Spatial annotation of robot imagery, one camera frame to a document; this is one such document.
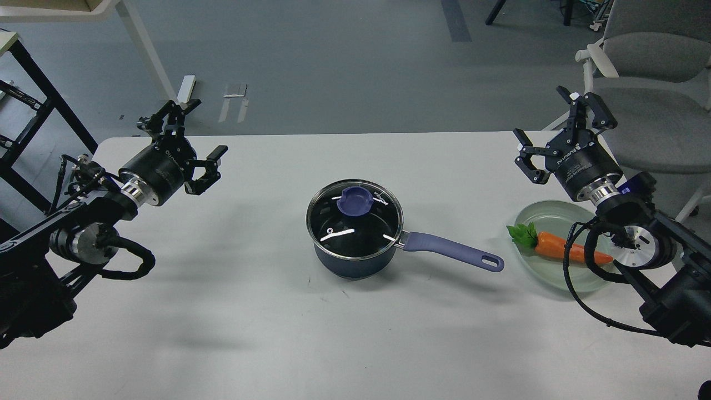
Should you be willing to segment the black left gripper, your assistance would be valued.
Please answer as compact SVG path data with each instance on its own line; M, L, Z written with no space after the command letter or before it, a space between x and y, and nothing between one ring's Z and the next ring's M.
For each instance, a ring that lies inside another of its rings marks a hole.
M165 204L183 185L186 193L201 195L221 178L218 167L228 146L219 145L206 159L198 160L185 137L186 117L201 104L200 99L185 104L170 99L155 114L137 121L137 128L150 136L151 143L119 169L119 177L122 182L142 180L150 189L152 206ZM204 169L198 179L193 179L195 168Z

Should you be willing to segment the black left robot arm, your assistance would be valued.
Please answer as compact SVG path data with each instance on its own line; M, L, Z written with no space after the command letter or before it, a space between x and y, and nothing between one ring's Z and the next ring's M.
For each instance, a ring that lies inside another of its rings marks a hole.
M185 135L185 119L200 105L197 98L168 101L141 117L136 125L151 142L117 174L87 157L62 157L59 186L67 164L73 165L68 198L2 243L2 348L71 321L74 299L94 277L132 281L153 269L152 251L120 236L115 225L136 218L145 204L164 205L180 189L201 195L221 178L218 167L228 147L200 160Z

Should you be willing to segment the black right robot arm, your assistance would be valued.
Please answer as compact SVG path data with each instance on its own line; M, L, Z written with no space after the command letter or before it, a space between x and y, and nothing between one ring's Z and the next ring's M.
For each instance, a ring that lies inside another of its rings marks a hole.
M663 337L683 346L709 346L709 244L656 209L656 180L648 172L628 179L599 143L597 129L617 121L594 93L572 94L558 86L569 106L564 127L544 147L536 147L522 129L516 165L533 184L554 176L574 202L591 202L595 216L574 223L564 241L563 274L571 295L590 316L628 332ZM587 230L584 265L609 283L630 284L642 297L640 314L647 329L613 321L588 307L569 276L569 252Z

